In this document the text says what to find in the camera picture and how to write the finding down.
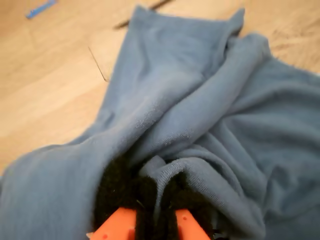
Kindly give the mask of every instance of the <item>orange plastic piece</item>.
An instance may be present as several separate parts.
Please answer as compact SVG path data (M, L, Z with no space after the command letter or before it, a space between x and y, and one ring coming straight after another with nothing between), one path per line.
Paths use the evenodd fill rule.
M135 210L119 207L90 240L135 240L136 217Z
M180 240L210 240L189 210L177 210L175 216Z

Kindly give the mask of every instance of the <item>blue cloth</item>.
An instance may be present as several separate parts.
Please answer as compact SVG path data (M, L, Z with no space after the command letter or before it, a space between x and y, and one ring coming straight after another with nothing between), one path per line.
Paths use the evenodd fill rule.
M320 78L275 59L261 35L237 37L243 18L137 7L95 122L6 169L0 239L87 239L103 170L132 147L128 164L149 160L139 174L157 183L155 219L185 172L230 239L318 240Z

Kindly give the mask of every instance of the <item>wooden floor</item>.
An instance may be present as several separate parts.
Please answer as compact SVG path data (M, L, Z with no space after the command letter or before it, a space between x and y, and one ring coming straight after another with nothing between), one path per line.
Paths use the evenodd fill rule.
M126 32L112 27L136 3L154 1L59 0L25 18L43 2L0 0L0 173L21 154L65 143L93 121ZM320 72L320 0L174 0L159 12L226 19L240 7L242 35L262 33L281 60Z

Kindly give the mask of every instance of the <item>black fuzzy material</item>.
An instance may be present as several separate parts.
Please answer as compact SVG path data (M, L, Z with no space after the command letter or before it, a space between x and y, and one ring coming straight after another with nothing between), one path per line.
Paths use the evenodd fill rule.
M135 177L127 160L119 157L104 170L93 208L93 227L97 230L119 207L137 210L135 239L150 239L157 197L157 185L150 177Z
M157 185L149 177L134 175L125 158L120 157L104 170L97 188L93 226L97 230L119 207L137 210L135 240L179 240L175 211L188 209L211 239L212 206L204 196L193 191L181 172L164 189L160 215L153 220Z

